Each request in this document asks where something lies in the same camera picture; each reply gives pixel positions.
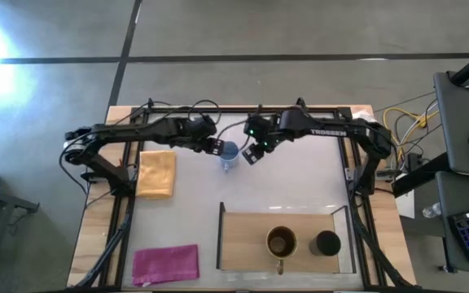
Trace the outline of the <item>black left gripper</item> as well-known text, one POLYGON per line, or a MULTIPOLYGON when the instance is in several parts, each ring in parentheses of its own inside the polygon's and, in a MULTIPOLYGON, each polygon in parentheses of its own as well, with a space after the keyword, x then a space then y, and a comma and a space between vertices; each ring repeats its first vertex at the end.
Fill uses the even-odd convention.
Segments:
POLYGON ((193 151, 205 151, 209 155, 222 155, 225 142, 213 137, 216 132, 215 122, 208 115, 187 120, 182 126, 177 145, 193 151))

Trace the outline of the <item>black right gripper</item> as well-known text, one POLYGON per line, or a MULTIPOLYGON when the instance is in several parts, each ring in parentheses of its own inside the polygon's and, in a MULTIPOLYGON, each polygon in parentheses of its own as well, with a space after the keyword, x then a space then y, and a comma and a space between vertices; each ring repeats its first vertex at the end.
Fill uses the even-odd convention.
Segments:
POLYGON ((246 119, 243 132, 253 139, 253 142, 242 151, 243 158, 250 164, 260 160, 265 152, 273 152, 283 141, 277 130, 278 117, 252 114, 246 119))

